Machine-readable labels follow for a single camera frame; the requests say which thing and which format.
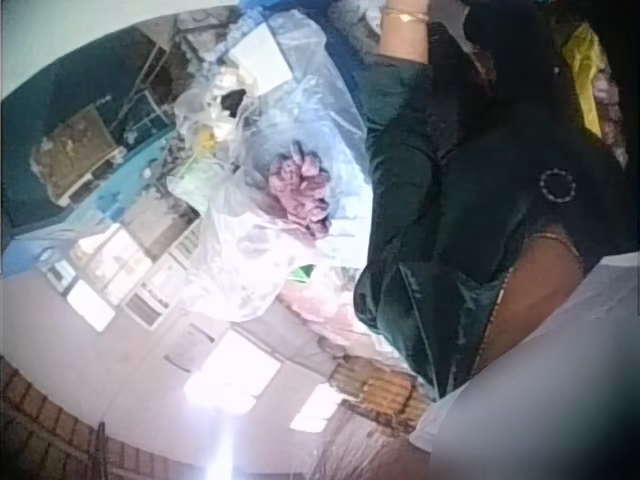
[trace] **green object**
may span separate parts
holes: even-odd
[[[289,275],[289,279],[298,283],[308,283],[315,268],[315,265],[305,265],[303,267],[298,267],[293,272],[291,272],[291,274]]]
[[[584,128],[516,105],[483,136],[437,161],[427,118],[429,66],[376,64],[362,82],[373,221],[358,318],[383,335],[437,400],[470,379],[506,273],[527,238],[559,226],[588,272],[636,250],[622,170]],[[562,169],[575,197],[554,203],[541,175]]]

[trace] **white cloth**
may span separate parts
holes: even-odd
[[[604,258],[571,297],[512,351],[516,352],[525,343],[536,337],[550,331],[555,332],[565,326],[569,327],[575,322],[580,322],[582,325],[582,322],[602,319],[605,316],[609,318],[616,313],[629,312],[630,309],[633,309],[633,305],[637,305],[638,265],[638,252]],[[578,336],[566,335],[562,337],[562,342],[566,342],[564,346],[568,352],[572,349],[577,350],[571,345],[577,341]],[[503,373],[506,373],[503,376],[503,383],[513,380],[508,375],[508,368]],[[428,452],[433,450],[434,441],[442,422],[468,385],[469,383],[463,385],[427,410],[416,430],[409,436],[409,441],[413,445]]]

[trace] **gold bangle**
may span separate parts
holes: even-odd
[[[382,14],[398,17],[403,22],[429,22],[429,15],[426,13],[412,12],[410,10],[401,10],[398,8],[384,7]]]

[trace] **woman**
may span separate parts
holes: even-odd
[[[533,3],[467,12],[465,35],[491,55],[496,81],[491,109],[453,148],[441,142],[452,117],[441,106],[459,103],[434,87],[428,6],[388,0],[380,62],[363,85],[374,212],[354,304],[437,403],[413,444],[395,442],[367,466],[321,465],[312,478],[426,478],[433,435],[423,434],[469,380],[537,334],[603,257],[636,249],[620,166],[578,121]]]

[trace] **plastic bag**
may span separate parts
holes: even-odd
[[[212,192],[189,273],[190,309],[223,321],[260,316],[300,265],[363,267],[371,225],[365,128],[320,27],[297,11],[268,21],[293,80],[245,102],[231,142],[240,168]],[[329,235],[313,241],[286,220],[268,192],[268,172],[292,141],[316,152],[331,174]]]

